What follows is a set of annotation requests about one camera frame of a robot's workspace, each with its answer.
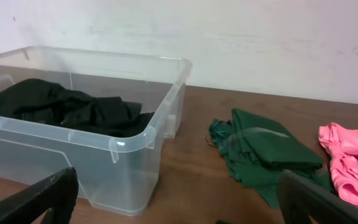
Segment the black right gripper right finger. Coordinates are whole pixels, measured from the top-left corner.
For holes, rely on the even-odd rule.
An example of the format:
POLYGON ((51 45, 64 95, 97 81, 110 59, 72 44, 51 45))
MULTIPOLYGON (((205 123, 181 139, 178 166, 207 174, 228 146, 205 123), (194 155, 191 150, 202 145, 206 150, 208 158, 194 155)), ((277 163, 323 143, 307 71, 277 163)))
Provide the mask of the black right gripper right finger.
POLYGON ((285 223, 358 224, 358 208, 290 170, 283 170, 277 198, 285 223))

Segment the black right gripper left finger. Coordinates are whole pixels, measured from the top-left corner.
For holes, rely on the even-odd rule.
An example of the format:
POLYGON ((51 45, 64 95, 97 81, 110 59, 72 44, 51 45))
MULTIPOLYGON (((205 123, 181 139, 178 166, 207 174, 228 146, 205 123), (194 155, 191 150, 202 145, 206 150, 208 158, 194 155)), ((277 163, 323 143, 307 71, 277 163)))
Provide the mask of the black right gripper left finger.
POLYGON ((0 223, 69 223, 76 205, 79 182, 67 167, 0 201, 0 223))

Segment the pink garment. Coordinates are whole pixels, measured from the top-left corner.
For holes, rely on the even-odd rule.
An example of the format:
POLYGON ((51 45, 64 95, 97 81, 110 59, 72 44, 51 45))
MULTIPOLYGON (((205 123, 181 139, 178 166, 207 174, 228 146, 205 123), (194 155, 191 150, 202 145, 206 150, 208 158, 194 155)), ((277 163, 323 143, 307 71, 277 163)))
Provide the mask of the pink garment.
POLYGON ((358 129, 329 123, 319 127, 318 139, 331 157, 331 180, 339 197, 358 207, 358 129))

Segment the dark green garment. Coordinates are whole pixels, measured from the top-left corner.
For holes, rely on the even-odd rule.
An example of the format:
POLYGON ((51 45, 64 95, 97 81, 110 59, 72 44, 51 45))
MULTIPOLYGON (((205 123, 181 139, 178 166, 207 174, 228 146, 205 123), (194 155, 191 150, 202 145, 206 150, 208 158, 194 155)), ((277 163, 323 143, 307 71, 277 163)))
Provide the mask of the dark green garment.
POLYGON ((211 145, 225 160, 229 175, 243 188, 254 189, 270 208, 278 209, 276 194, 281 171, 288 169, 333 193, 325 161, 281 123, 240 109, 227 121, 214 119, 208 131, 211 145))

